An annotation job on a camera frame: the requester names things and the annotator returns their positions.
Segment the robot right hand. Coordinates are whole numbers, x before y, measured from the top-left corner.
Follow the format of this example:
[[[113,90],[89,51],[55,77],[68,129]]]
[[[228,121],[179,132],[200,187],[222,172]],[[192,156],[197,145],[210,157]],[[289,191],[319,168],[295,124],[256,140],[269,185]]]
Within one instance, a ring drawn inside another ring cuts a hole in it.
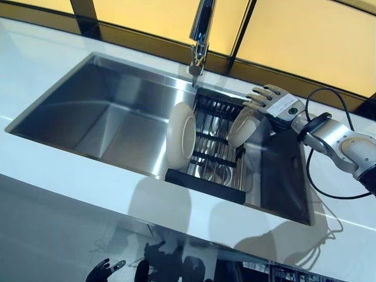
[[[298,97],[275,85],[255,87],[246,98],[243,105],[263,114],[276,133],[290,129],[293,120],[305,110]]]

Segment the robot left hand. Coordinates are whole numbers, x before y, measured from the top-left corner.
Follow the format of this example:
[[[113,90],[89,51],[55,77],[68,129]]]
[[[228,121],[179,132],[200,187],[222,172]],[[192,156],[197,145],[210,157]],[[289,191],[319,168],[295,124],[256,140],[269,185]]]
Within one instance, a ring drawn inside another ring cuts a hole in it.
[[[98,263],[88,274],[86,278],[86,282],[96,282],[96,281],[107,281],[108,278],[115,273],[116,271],[120,270],[126,264],[125,260],[120,260],[117,263],[110,265],[110,259],[106,258]]]

